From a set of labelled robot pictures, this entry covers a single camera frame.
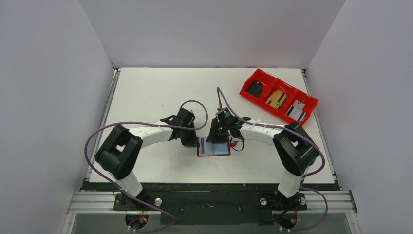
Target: white backdrop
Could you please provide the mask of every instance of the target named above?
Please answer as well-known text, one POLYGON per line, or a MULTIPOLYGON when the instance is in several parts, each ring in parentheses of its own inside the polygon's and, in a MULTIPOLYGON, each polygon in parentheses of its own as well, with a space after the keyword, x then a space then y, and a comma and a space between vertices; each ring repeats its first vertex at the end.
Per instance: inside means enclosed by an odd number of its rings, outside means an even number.
POLYGON ((115 66, 306 68, 344 0, 79 0, 115 66))
POLYGON ((0 233, 60 233, 113 68, 77 0, 0 3, 0 233))
POLYGON ((366 234, 412 233, 412 11, 411 0, 347 0, 307 70, 366 234))

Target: red compartment tray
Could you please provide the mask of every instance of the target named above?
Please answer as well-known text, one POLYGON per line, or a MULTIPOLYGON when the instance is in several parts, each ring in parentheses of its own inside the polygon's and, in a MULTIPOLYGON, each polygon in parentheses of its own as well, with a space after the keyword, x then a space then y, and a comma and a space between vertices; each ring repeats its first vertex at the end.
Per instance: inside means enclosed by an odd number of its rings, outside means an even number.
POLYGON ((293 105, 294 101, 298 100, 305 106, 302 109, 305 112, 305 117, 301 120, 300 124, 303 125, 310 117, 312 111, 317 106, 318 100, 305 92, 285 83, 284 81, 275 78, 274 76, 266 73, 261 69, 257 69, 252 76, 244 83, 243 88, 240 91, 240 95, 251 101, 252 103, 259 105, 268 112, 284 120, 287 123, 294 122, 295 120, 288 116, 286 113, 288 109, 293 105), (262 83, 263 91, 258 97, 255 97, 246 92, 246 89, 254 82, 258 81, 262 83), (281 107, 275 109, 266 103, 268 97, 276 90, 281 90, 287 94, 286 99, 282 103, 281 107))

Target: wire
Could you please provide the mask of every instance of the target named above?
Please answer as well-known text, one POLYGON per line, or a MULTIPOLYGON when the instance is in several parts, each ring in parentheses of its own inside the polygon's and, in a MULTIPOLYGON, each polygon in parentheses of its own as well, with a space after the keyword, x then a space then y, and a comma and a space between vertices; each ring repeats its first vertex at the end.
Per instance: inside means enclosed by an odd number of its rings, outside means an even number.
POLYGON ((277 218, 274 218, 274 222, 277 222, 279 220, 279 218, 281 218, 285 213, 287 213, 288 211, 291 210, 291 208, 293 208, 294 206, 298 206, 301 203, 301 199, 296 203, 293 204, 292 206, 290 206, 288 209, 286 209, 285 211, 283 211, 281 214, 279 214, 277 216, 277 218))
MULTIPOLYGON (((250 123, 250 122, 242 119, 237 113, 235 113, 235 111, 234 111, 234 110, 231 108, 231 106, 228 104, 228 101, 226 100, 226 98, 225 98, 222 90, 220 89, 220 87, 217 87, 217 92, 218 92, 218 99, 220 99, 219 95, 222 95, 222 99, 224 100, 226 106, 228 107, 229 111, 230 111, 235 117, 237 117, 240 121, 242 121, 242 122, 244 122, 244 123, 246 123, 246 124, 252 125, 252 123, 250 123)), ((264 125, 264 124, 259 124, 259 123, 257 123, 256 125, 257 125, 257 126, 261 126, 261 127, 266 127, 266 128, 279 128, 279 129, 285 130, 285 131, 287 131, 287 132, 289 132, 289 133, 291 133, 291 134, 293 134, 293 135, 298 136, 299 138, 301 138, 302 140, 304 140, 305 142, 307 142, 308 144, 310 144, 311 146, 313 146, 314 149, 317 150, 317 153, 318 153, 318 154, 320 155, 320 157, 321 157, 321 166, 320 166, 317 170, 303 175, 302 179, 304 179, 304 178, 307 177, 307 176, 314 175, 314 174, 320 172, 320 171, 324 168, 324 166, 325 166, 325 157, 324 157, 323 153, 321 152, 321 150, 317 147, 317 145, 316 145, 314 142, 310 141, 309 139, 307 139, 307 138, 304 137, 303 135, 301 135, 301 134, 299 134, 299 133, 296 133, 296 132, 294 132, 294 131, 291 130, 291 129, 288 129, 288 128, 285 128, 285 127, 281 127, 281 126, 278 126, 278 125, 264 125)), ((306 190, 306 191, 313 191, 313 192, 319 194, 320 196, 322 196, 322 198, 324 199, 324 202, 325 202, 325 212, 324 212, 323 217, 322 217, 317 223, 315 223, 315 224, 313 224, 313 225, 311 225, 311 226, 309 226, 309 227, 294 229, 293 231, 304 231, 304 230, 308 230, 308 229, 311 229, 311 228, 319 225, 322 221, 325 220, 325 218, 327 217, 327 212, 328 212, 327 199, 325 198, 325 196, 324 196, 322 193, 320 193, 320 192, 317 191, 317 190, 309 189, 309 188, 305 188, 305 187, 301 187, 300 189, 306 190)))
MULTIPOLYGON (((163 214, 165 214, 165 215, 167 215, 167 216, 169 216, 169 217, 171 217, 171 218, 173 218, 173 219, 175 220, 175 221, 173 221, 172 223, 170 223, 170 224, 168 224, 168 225, 165 225, 165 226, 162 226, 162 227, 159 227, 159 228, 155 228, 155 229, 151 229, 151 230, 136 230, 137 232, 140 232, 140 233, 150 233, 150 232, 155 232, 155 231, 159 231, 159 230, 165 229, 165 228, 170 227, 170 226, 172 226, 172 225, 174 225, 174 224, 176 223, 176 217, 173 216, 172 214, 170 214, 170 213, 162 210, 162 209, 159 209, 159 208, 156 207, 156 206, 152 206, 152 205, 150 205, 149 203, 146 203, 146 202, 144 202, 144 201, 142 201, 142 200, 140 200, 140 199, 132 196, 130 193, 128 193, 127 191, 125 191, 120 185, 118 185, 115 181, 111 180, 109 177, 107 177, 106 175, 104 175, 103 173, 101 173, 96 167, 94 167, 94 165, 92 164, 92 162, 91 162, 90 159, 89 159, 89 156, 88 156, 88 146, 89 146, 89 143, 90 143, 90 141, 92 140, 92 138, 93 138, 97 133, 99 133, 100 131, 102 131, 102 130, 104 130, 104 129, 107 129, 107 128, 110 128, 110 127, 113 127, 113 126, 116 126, 116 125, 123 125, 123 124, 138 124, 138 125, 145 125, 145 126, 150 126, 150 127, 161 127, 161 128, 179 128, 179 129, 184 129, 184 130, 199 130, 199 129, 202 129, 202 128, 205 127, 206 124, 208 123, 208 111, 207 111, 207 108, 206 108, 202 103, 200 103, 199 101, 196 101, 196 100, 188 100, 188 101, 184 102, 184 103, 181 105, 180 108, 182 108, 182 106, 184 106, 186 103, 189 103, 189 102, 198 103, 198 104, 201 105, 202 108, 205 110, 206 119, 205 119, 205 123, 204 123, 201 127, 198 127, 198 128, 187 128, 187 127, 180 127, 180 126, 173 126, 173 125, 157 125, 157 124, 143 123, 143 122, 135 122, 135 121, 118 122, 118 123, 112 123, 112 124, 103 126, 103 127, 99 128, 98 130, 94 131, 94 132, 87 138, 87 140, 86 140, 86 142, 85 142, 85 148, 84 148, 84 152, 83 152, 83 153, 84 153, 86 162, 87 162, 88 165, 92 168, 92 170, 94 170, 98 175, 100 175, 101 177, 105 178, 107 181, 109 181, 111 184, 113 184, 115 187, 117 187, 120 191, 122 191, 122 192, 123 192, 126 196, 128 196, 130 199, 133 199, 133 200, 135 200, 135 201, 137 201, 137 202, 139 202, 139 203, 141 203, 141 204, 143 204, 143 205, 145 205, 145 206, 147 206, 147 207, 149 207, 149 208, 152 208, 152 209, 154 209, 154 210, 156 210, 156 211, 160 211, 161 213, 163 213, 163 214)), ((129 223, 129 226, 131 226, 131 224, 132 224, 133 222, 135 222, 135 221, 136 221, 136 219, 135 219, 135 220, 132 220, 132 221, 129 223)))
MULTIPOLYGON (((222 93, 222 90, 220 89, 220 87, 217 87, 217 92, 218 92, 218 94, 220 94, 220 95, 222 96, 222 99, 224 100, 224 102, 225 102, 226 106, 228 107, 229 111, 232 112, 235 117, 237 117, 240 121, 242 121, 242 122, 244 122, 244 123, 246 123, 246 124, 252 125, 252 123, 250 123, 250 122, 242 119, 237 113, 235 113, 235 111, 234 111, 234 110, 231 108, 231 106, 228 104, 228 101, 226 100, 226 98, 225 98, 224 94, 222 93)), ((266 128, 279 128, 279 129, 285 130, 285 131, 287 131, 287 132, 289 132, 289 133, 291 133, 291 134, 293 134, 293 135, 296 135, 296 136, 298 136, 299 138, 303 139, 305 142, 307 142, 308 144, 310 144, 311 146, 313 146, 314 149, 317 150, 317 153, 318 153, 318 154, 320 155, 320 157, 321 157, 321 166, 320 166, 317 170, 303 175, 303 177, 302 177, 303 179, 304 179, 305 177, 307 177, 307 176, 311 176, 311 175, 314 175, 314 174, 320 172, 320 171, 324 168, 324 166, 325 166, 325 157, 324 157, 323 153, 322 153, 321 150, 317 147, 317 145, 315 145, 314 142, 310 141, 309 139, 307 139, 307 138, 304 137, 303 135, 301 135, 301 134, 299 134, 299 133, 296 133, 296 132, 294 132, 294 131, 291 130, 291 129, 288 129, 288 128, 282 127, 282 126, 278 126, 278 125, 264 125, 264 124, 260 124, 260 123, 257 123, 257 124, 255 124, 255 125, 256 125, 256 126, 261 126, 261 127, 266 127, 266 128)))
POLYGON ((221 97, 220 97, 220 95, 219 95, 219 92, 220 92, 220 91, 217 89, 219 109, 222 109, 221 97))
POLYGON ((284 230, 284 231, 299 232, 299 231, 309 230, 309 229, 314 228, 314 227, 316 227, 317 225, 321 224, 322 221, 324 221, 325 218, 327 217, 328 204, 327 204, 327 199, 325 198, 325 196, 324 196, 322 193, 320 193, 319 191, 314 190, 314 189, 305 188, 305 187, 301 187, 301 189, 302 189, 302 190, 306 190, 306 191, 315 192, 315 193, 319 194, 319 195, 323 198, 324 203, 325 203, 325 212, 324 212, 324 215, 323 215, 323 217, 322 217, 317 223, 315 223, 315 224, 313 224, 313 225, 311 225, 311 226, 304 227, 304 228, 292 229, 292 230, 288 230, 288 229, 286 229, 286 228, 281 227, 281 229, 284 230))
POLYGON ((294 215, 293 215, 293 217, 291 218, 291 219, 294 219, 294 217, 296 217, 297 216, 297 213, 298 213, 298 206, 296 206, 296 212, 294 213, 294 215))
POLYGON ((240 150, 236 150, 234 147, 231 147, 231 148, 232 148, 233 150, 235 150, 235 151, 238 151, 238 152, 242 151, 242 150, 244 149, 245 140, 242 140, 241 142, 242 142, 242 144, 243 144, 243 147, 242 147, 240 150))

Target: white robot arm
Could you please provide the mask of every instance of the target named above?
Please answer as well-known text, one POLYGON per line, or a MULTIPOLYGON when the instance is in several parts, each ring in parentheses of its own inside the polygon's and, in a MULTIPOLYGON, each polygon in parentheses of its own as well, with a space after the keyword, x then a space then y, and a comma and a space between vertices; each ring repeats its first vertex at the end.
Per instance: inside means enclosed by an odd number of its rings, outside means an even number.
MULTIPOLYGON (((155 125, 194 128, 193 120, 194 114, 181 108, 176 116, 161 119, 155 125)), ((136 197, 143 190, 132 171, 139 151, 149 145, 178 138, 184 146, 198 146, 194 130, 169 127, 140 127, 128 130, 122 125, 117 125, 97 151, 95 160, 112 175, 122 189, 136 197)))
MULTIPOLYGON (((303 176, 318 157, 314 147, 296 135, 279 128, 256 125, 250 118, 238 119, 227 108, 220 109, 213 119, 208 140, 211 143, 226 141, 225 137, 240 140, 254 140, 275 145, 281 162, 285 168, 278 191, 286 198, 294 196, 302 184, 303 176)), ((293 122, 280 125, 288 128, 312 141, 303 127, 293 122)))

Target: white table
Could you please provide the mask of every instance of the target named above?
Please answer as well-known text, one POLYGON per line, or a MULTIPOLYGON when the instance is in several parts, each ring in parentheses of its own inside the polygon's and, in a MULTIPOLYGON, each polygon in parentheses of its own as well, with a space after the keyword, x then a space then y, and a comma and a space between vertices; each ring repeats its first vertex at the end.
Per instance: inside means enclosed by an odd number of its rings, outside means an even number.
MULTIPOLYGON (((217 86, 222 89, 229 104, 240 116, 271 124, 285 124, 239 95, 242 85, 255 70, 255 68, 122 68, 106 124, 121 121, 155 123, 161 118, 177 114, 179 106, 184 101, 195 99, 207 107, 209 114, 208 125, 198 130, 197 136, 207 136, 211 119, 214 118, 218 106, 217 86)), ((300 69, 263 70, 307 93, 300 69)), ((185 108, 194 112, 195 126, 202 125, 206 117, 203 109, 196 103, 189 103, 185 108)), ((304 128, 325 154, 314 115, 311 115, 304 128)), ((101 143, 110 130, 103 132, 101 143)), ((94 164, 97 169, 109 175, 99 164, 96 162, 94 164)), ((318 157, 309 172, 320 165, 321 159, 318 157)), ((174 140, 142 149, 133 171, 140 182, 251 184, 279 183, 284 167, 275 147, 260 142, 246 141, 243 151, 231 151, 230 156, 197 157, 196 148, 186 148, 181 145, 180 140, 174 140)), ((90 182, 106 182, 106 180, 92 172, 90 182)), ((306 178, 305 183, 334 183, 328 161, 321 172, 306 178)))

